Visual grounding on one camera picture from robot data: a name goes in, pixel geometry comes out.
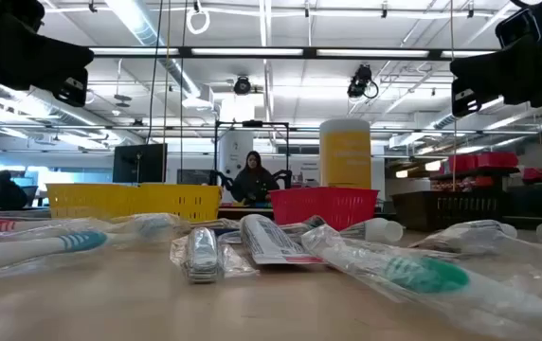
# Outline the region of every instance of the shelf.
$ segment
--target shelf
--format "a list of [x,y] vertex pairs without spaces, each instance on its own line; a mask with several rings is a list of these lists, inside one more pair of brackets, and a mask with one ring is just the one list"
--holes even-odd
[[[457,173],[457,179],[463,179],[467,176],[509,176],[519,172],[517,168],[504,167],[479,167],[474,170],[461,171]],[[452,180],[452,174],[442,174],[430,176],[431,180]]]

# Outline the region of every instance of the woman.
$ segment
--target woman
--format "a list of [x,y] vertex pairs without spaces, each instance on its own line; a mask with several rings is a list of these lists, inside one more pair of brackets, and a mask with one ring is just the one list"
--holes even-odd
[[269,201],[269,190],[280,189],[273,175],[262,167],[261,155],[250,152],[245,159],[245,167],[235,178],[231,194],[235,201],[247,203]]

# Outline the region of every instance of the computer monitor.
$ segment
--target computer monitor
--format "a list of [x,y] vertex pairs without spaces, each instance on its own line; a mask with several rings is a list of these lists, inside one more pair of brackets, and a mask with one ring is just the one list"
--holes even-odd
[[116,147],[113,182],[164,182],[167,150],[165,144]]

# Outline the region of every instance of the wooden table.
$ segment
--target wooden table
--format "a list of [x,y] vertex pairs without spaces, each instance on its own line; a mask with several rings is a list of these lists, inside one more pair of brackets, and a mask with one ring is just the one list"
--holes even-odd
[[0,341],[486,340],[325,266],[188,285],[168,252],[105,250],[0,273]]

